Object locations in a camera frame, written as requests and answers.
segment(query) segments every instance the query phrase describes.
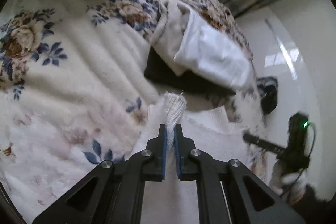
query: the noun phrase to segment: white fluffy blanket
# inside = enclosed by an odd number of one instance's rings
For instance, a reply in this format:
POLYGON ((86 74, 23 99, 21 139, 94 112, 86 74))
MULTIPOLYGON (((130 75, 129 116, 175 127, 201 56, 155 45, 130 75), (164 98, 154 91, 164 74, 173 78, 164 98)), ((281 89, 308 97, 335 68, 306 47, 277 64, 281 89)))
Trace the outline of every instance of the white fluffy blanket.
MULTIPOLYGON (((102 160, 119 162, 131 152, 147 105, 159 96, 143 71, 166 1, 6 3, 0 13, 0 181, 27 223, 102 160)), ((226 7, 217 0, 179 1, 252 58, 226 7)), ((187 96, 190 106, 226 103, 229 119, 264 134, 255 87, 232 98, 195 98, 187 96)))

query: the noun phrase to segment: black cable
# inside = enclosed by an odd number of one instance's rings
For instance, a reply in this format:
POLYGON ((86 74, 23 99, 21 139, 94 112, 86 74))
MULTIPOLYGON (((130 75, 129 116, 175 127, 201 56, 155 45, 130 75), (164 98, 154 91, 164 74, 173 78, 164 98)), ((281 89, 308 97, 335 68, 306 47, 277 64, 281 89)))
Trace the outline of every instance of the black cable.
MULTIPOLYGON (((311 149, 310 149, 310 152, 309 152, 309 155, 308 155, 308 158, 310 158, 310 155, 313 151, 313 148, 315 146, 315 141, 316 141, 316 125, 313 123, 313 122, 310 122, 308 123, 308 126, 312 126, 313 127, 313 133, 314 133, 314 136, 313 136, 313 143, 311 144, 311 149)), ((287 194, 291 189, 292 187, 294 186, 294 184, 298 181, 298 179, 301 177, 302 173, 304 172, 305 169, 302 169, 300 174, 298 175, 298 177, 294 180, 294 182, 281 194, 280 197, 283 197, 285 194, 287 194)))

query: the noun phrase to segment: black object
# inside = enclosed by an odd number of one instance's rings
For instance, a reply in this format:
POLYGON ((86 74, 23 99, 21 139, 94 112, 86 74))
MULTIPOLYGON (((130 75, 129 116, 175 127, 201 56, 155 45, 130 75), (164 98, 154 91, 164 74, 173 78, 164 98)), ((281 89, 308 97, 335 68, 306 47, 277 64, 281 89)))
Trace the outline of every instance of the black object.
MULTIPOLYGON (((33 224, 139 224, 145 181, 163 179, 165 131, 160 125, 159 136, 148 141, 146 150, 125 162, 102 162, 33 224)), ((241 162, 214 160, 196 149, 180 124, 175 152, 179 179, 197 182, 200 224, 305 223, 241 162)))
POLYGON ((264 115, 270 114, 278 104, 278 80, 274 76, 257 79, 257 87, 264 115))
POLYGON ((234 95, 228 88, 216 85, 188 70, 177 77, 168 65, 156 53, 153 47, 149 50, 144 76, 154 82, 169 85, 191 93, 213 93, 222 96, 234 95))
POLYGON ((0 222, 1 224, 26 224, 11 199, 6 193, 6 190, 0 183, 0 222))
POLYGON ((319 200, 313 187, 306 185, 304 196, 292 208, 299 213, 307 224, 336 223, 336 194, 330 201, 319 200))
POLYGON ((309 157, 305 156, 305 146, 308 130, 308 116, 297 112, 289 119, 288 144, 287 148, 260 139, 249 133, 243 135, 243 139, 248 143, 253 143, 266 151, 277 154, 277 159, 286 163, 286 172, 292 173, 299 169, 307 169, 309 157))

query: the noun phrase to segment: white wall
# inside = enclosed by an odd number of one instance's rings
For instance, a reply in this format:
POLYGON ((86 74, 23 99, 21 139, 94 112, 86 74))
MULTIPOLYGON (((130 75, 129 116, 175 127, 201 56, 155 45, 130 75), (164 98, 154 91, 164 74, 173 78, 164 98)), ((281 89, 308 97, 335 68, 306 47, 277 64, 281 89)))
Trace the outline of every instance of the white wall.
MULTIPOLYGON (((303 56, 295 40, 269 7, 253 11, 236 20, 249 41, 258 77, 271 75, 278 79, 278 104, 265 119, 268 141, 286 147, 288 120, 298 111, 309 114, 310 120, 317 126, 319 134, 311 155, 307 182, 319 190, 323 146, 320 108, 303 56)), ((307 153, 312 147, 313 139, 312 131, 308 130, 308 133, 307 153)), ((268 153, 267 158, 266 183, 271 179, 273 165, 277 160, 273 153, 268 153)), ((318 194, 319 197, 325 197, 320 191, 318 194)))
POLYGON ((318 191, 336 191, 336 10, 330 0, 278 0, 270 5, 300 49, 309 70, 323 135, 318 191))

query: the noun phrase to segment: blue flower pattern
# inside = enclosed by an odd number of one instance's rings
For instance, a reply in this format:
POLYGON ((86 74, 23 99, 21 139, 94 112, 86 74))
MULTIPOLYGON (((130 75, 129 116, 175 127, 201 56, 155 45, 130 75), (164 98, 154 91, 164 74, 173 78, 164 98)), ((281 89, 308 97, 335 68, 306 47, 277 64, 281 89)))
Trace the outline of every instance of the blue flower pattern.
POLYGON ((87 12, 95 26, 116 18, 149 40, 161 17, 162 7, 158 0, 108 0, 88 7, 87 12))
POLYGON ((54 66, 58 66, 60 60, 68 58, 68 56, 63 53, 63 48, 59 47, 60 44, 61 42, 55 42, 49 49, 48 44, 41 43, 31 58, 36 62, 40 59, 40 56, 45 55, 46 58, 43 60, 42 66, 48 65, 50 62, 52 62, 54 66))
POLYGON ((12 82, 10 88, 13 90, 14 100, 19 101, 22 95, 22 91, 25 89, 25 80, 20 76, 24 76, 26 74, 27 70, 25 68, 29 59, 36 62, 40 59, 40 57, 43 56, 44 60, 42 62, 42 66, 46 66, 50 63, 52 63, 54 66, 59 66, 60 60, 65 60, 68 58, 68 56, 64 53, 64 49, 60 47, 61 42, 55 42, 51 45, 51 47, 47 43, 40 43, 37 49, 33 49, 31 52, 28 51, 22 54, 22 51, 20 52, 20 50, 16 50, 16 48, 21 47, 21 42, 19 39, 11 37, 12 31, 16 28, 20 28, 22 26, 25 26, 24 28, 27 28, 27 26, 29 28, 34 28, 34 24, 36 22, 44 21, 43 30, 41 32, 41 40, 44 40, 46 37, 54 34, 54 32, 51 30, 51 28, 54 26, 54 22, 50 21, 53 14, 55 14, 54 8, 37 10, 35 12, 22 11, 15 15, 7 23, 0 26, 0 32, 5 34, 1 38, 3 46, 0 48, 0 61, 2 61, 0 66, 0 84, 6 83, 6 80, 1 78, 1 76, 4 77, 6 74, 9 81, 12 82), (15 75, 14 77, 14 70, 16 70, 16 72, 18 70, 23 71, 19 71, 21 74, 15 75))
POLYGON ((107 152, 105 152, 104 156, 102 157, 101 145, 95 139, 93 139, 93 141, 92 141, 92 149, 93 149, 94 153, 83 151, 83 153, 84 153, 86 159, 88 160, 88 162, 90 162, 92 164, 97 165, 104 160, 110 160, 115 164, 118 163, 118 162, 125 161, 125 155, 123 155, 121 157, 114 157, 113 158, 113 152, 112 152, 111 149, 108 149, 107 152))
POLYGON ((126 99, 126 102, 128 103, 128 106, 126 107, 126 113, 131 114, 132 118, 137 124, 144 125, 147 122, 148 113, 141 108, 141 98, 138 97, 135 103, 128 99, 126 99))

